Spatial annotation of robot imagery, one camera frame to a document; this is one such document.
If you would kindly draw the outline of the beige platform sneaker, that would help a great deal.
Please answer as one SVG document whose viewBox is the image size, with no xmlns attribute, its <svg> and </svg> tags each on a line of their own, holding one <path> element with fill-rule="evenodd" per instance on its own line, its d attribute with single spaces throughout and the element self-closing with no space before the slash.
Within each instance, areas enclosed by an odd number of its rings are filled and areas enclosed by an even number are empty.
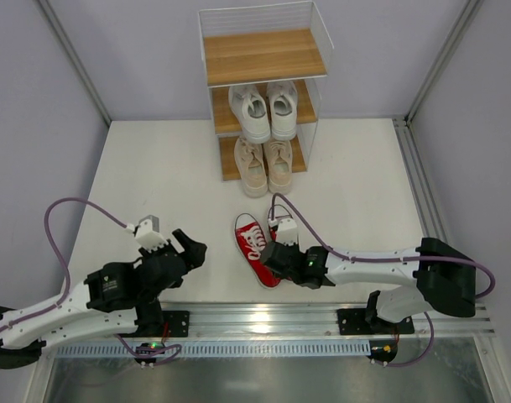
<svg viewBox="0 0 511 403">
<path fill-rule="evenodd" d="M 268 166 L 269 190 L 287 194 L 292 186 L 293 150 L 289 140 L 270 139 L 263 145 Z"/>
<path fill-rule="evenodd" d="M 252 144 L 245 138 L 238 137 L 233 155 L 245 194 L 252 198 L 264 196 L 268 191 L 268 180 L 262 145 Z"/>
</svg>

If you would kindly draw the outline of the white grey sneaker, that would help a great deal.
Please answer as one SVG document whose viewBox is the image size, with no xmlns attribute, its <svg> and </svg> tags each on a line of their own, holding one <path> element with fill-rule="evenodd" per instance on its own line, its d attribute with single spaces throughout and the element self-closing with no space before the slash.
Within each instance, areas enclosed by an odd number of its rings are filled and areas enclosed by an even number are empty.
<svg viewBox="0 0 511 403">
<path fill-rule="evenodd" d="M 292 81 L 272 81 L 267 85 L 270 126 L 274 139 L 289 141 L 297 134 L 298 92 Z"/>
<path fill-rule="evenodd" d="M 248 142 L 263 144 L 270 139 L 266 102 L 254 84 L 230 86 L 228 103 Z"/>
</svg>

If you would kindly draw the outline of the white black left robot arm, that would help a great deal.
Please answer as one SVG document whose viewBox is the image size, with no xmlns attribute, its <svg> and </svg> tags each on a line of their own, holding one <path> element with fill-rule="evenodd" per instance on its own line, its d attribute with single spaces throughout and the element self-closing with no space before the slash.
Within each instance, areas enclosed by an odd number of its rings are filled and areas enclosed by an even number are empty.
<svg viewBox="0 0 511 403">
<path fill-rule="evenodd" d="M 137 226 L 137 260 L 105 264 L 68 293 L 34 306 L 0 306 L 0 369 L 35 363 L 42 353 L 72 341 L 159 332 L 164 325 L 159 295 L 180 287 L 185 275 L 206 258 L 204 243 L 180 229 L 173 236 L 181 251 L 153 229 Z"/>
</svg>

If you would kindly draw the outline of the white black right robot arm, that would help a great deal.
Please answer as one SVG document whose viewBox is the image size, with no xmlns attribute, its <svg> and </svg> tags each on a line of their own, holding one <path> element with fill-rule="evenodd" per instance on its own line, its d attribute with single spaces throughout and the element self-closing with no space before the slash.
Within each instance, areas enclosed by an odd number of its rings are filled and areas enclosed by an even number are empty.
<svg viewBox="0 0 511 403">
<path fill-rule="evenodd" d="M 280 278 L 317 290 L 352 283 L 387 285 L 370 293 L 365 321 L 374 332 L 422 312 L 469 318 L 476 312 L 476 268 L 470 258 L 437 238 L 417 248 L 382 253 L 337 251 L 270 242 L 263 266 Z"/>
</svg>

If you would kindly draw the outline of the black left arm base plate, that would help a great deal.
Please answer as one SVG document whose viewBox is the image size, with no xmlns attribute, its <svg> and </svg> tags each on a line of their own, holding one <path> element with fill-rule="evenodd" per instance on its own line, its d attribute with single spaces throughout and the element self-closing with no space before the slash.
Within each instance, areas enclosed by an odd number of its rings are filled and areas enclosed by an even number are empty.
<svg viewBox="0 0 511 403">
<path fill-rule="evenodd" d="M 187 338 L 189 336 L 190 312 L 179 310 L 162 311 L 162 322 L 155 328 L 155 338 Z"/>
</svg>

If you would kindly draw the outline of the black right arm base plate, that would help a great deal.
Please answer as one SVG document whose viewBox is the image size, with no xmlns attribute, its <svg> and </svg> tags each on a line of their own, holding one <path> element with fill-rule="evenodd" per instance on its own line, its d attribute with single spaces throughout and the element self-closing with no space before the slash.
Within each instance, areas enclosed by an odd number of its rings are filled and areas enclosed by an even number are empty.
<svg viewBox="0 0 511 403">
<path fill-rule="evenodd" d="M 342 336 L 410 335 L 415 333 L 411 317 L 392 323 L 378 318 L 367 308 L 342 308 L 336 311 L 337 325 Z"/>
</svg>

